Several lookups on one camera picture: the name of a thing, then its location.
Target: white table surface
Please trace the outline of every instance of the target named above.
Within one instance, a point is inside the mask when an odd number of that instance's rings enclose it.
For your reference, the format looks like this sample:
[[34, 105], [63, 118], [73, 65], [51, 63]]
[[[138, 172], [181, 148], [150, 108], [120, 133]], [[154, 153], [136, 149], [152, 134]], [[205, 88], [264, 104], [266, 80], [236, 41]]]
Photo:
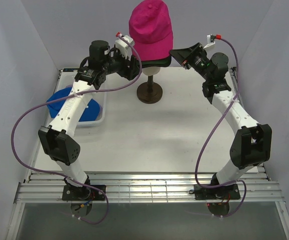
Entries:
[[[145, 104], [137, 98], [143, 75], [130, 87], [108, 92], [106, 113], [100, 126], [77, 128], [79, 160], [87, 172], [192, 173], [198, 154], [210, 131], [221, 117], [203, 96], [204, 79], [193, 69], [162, 68], [153, 77], [163, 89], [162, 99]], [[226, 74], [232, 86], [230, 74]], [[115, 88], [128, 81], [117, 74], [107, 76]], [[229, 160], [234, 139], [223, 121], [211, 138], [199, 165], [200, 173], [215, 173]], [[60, 167], [40, 147], [35, 167], [59, 171]], [[249, 172], [257, 173], [254, 167]]]

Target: glass panel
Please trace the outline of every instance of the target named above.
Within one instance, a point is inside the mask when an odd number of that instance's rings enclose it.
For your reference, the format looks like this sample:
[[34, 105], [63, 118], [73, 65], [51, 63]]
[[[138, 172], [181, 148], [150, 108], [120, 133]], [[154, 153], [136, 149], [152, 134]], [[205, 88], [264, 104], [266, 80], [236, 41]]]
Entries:
[[[231, 203], [233, 209], [238, 203]], [[96, 221], [105, 204], [94, 204], [88, 219]], [[209, 213], [205, 203], [110, 204], [103, 223], [90, 225], [70, 213], [69, 204], [26, 204], [18, 240], [284, 240], [286, 235], [274, 202], [246, 202], [233, 216], [192, 215]]]

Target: hat stand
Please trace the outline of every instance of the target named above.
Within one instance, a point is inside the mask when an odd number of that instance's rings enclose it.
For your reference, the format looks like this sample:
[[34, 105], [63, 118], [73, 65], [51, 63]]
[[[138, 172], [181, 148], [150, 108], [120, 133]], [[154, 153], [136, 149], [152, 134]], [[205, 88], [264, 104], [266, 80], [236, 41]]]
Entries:
[[163, 89], [154, 82], [154, 75], [159, 73], [160, 67], [150, 66], [142, 70], [142, 73], [148, 76], [148, 81], [140, 84], [136, 91], [138, 99], [145, 104], [155, 104], [163, 96]]

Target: cap brim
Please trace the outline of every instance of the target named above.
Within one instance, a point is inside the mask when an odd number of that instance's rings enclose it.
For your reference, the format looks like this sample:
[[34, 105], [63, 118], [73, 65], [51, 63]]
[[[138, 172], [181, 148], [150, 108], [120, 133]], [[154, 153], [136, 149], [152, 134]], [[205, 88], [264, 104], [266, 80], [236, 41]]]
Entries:
[[170, 32], [164, 39], [155, 43], [141, 43], [134, 41], [134, 48], [140, 56], [141, 61], [154, 61], [167, 58], [169, 51], [174, 47], [173, 32]]

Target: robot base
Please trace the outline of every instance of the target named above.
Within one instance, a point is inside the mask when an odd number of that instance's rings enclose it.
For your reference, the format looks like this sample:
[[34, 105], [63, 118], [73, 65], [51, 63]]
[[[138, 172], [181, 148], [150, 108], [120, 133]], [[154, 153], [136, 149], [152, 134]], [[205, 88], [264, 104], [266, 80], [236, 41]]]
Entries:
[[227, 197], [229, 194], [231, 200], [239, 200], [241, 198], [237, 184], [218, 188], [202, 188], [198, 184], [195, 184], [194, 190], [189, 193], [194, 194], [195, 200], [219, 200]]
[[[106, 185], [90, 185], [92, 187], [95, 187], [97, 189], [102, 190], [104, 193], [106, 193]], [[65, 185], [63, 187], [63, 192], [62, 192], [62, 198], [63, 201], [82, 201], [80, 198], [78, 198], [72, 191], [70, 191], [69, 186]], [[90, 188], [90, 196], [83, 201], [88, 201], [88, 200], [93, 200], [93, 201], [104, 201], [105, 196], [98, 192], [97, 190], [91, 189]]]

